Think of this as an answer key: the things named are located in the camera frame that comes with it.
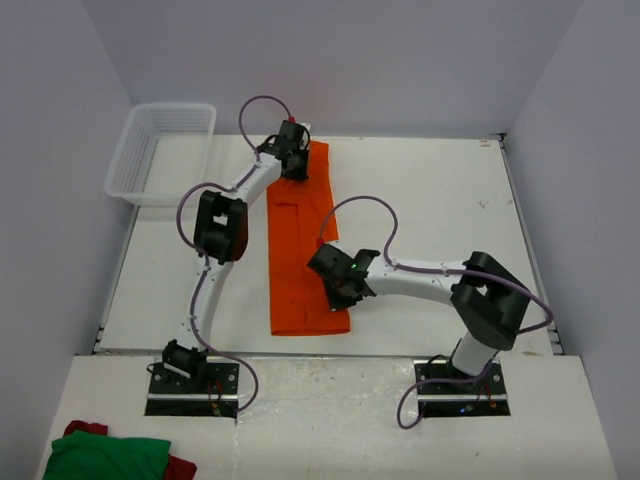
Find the orange t shirt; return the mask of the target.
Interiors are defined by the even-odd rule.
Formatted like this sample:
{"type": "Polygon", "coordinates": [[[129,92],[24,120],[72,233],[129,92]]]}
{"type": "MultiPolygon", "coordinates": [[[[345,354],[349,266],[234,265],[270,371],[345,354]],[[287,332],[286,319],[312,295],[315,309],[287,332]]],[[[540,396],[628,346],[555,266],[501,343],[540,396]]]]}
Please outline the orange t shirt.
{"type": "Polygon", "coordinates": [[[307,267],[320,239],[339,238],[335,219],[322,225],[334,207],[329,145],[311,143],[309,178],[280,179],[268,187],[270,328],[274,336],[324,336],[351,330],[346,311],[333,312],[323,282],[307,267]]]}

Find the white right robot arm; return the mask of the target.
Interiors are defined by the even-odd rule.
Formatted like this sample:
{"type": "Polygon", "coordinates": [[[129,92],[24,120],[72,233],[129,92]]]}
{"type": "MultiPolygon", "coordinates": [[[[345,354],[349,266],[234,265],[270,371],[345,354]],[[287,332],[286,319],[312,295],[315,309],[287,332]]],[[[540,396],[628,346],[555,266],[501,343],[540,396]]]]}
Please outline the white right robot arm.
{"type": "Polygon", "coordinates": [[[366,297],[405,296],[452,307],[467,328],[446,368],[448,385],[467,393],[497,353],[513,348],[530,298],[524,287],[485,252],[452,266],[390,264],[377,250],[353,257],[336,243],[322,244],[307,263],[322,280],[329,307],[348,309],[366,297]]]}

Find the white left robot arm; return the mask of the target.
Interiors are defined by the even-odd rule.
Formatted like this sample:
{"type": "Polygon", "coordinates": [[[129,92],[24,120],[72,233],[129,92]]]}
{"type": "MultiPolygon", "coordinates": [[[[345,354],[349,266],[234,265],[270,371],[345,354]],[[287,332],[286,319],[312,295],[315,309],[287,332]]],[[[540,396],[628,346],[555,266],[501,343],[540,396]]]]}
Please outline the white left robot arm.
{"type": "Polygon", "coordinates": [[[196,185],[178,205],[178,233],[198,254],[199,271],[185,319],[163,350],[162,362],[187,393],[198,392],[207,383],[206,358],[214,348],[205,336],[224,282],[248,246],[248,210],[277,180],[307,180],[310,140],[308,128],[288,118],[278,133],[256,147],[255,160],[233,183],[196,185]]]}

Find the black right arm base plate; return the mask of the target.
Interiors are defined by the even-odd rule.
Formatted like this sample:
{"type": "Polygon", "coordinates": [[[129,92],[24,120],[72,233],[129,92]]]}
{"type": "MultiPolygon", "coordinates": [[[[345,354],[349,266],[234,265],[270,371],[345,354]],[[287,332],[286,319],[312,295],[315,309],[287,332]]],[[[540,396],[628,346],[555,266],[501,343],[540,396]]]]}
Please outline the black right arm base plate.
{"type": "Polygon", "coordinates": [[[494,361],[474,384],[434,383],[417,388],[419,412],[424,418],[510,416],[501,365],[494,361]]]}

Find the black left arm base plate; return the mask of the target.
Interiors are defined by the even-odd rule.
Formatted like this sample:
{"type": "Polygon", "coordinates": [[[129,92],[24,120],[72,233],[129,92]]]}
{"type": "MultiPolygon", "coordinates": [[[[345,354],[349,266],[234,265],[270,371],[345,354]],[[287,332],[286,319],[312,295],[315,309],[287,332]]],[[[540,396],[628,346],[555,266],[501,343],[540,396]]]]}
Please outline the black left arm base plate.
{"type": "Polygon", "coordinates": [[[202,380],[187,379],[161,362],[146,370],[150,382],[145,416],[237,418],[237,363],[207,361],[202,380]]]}

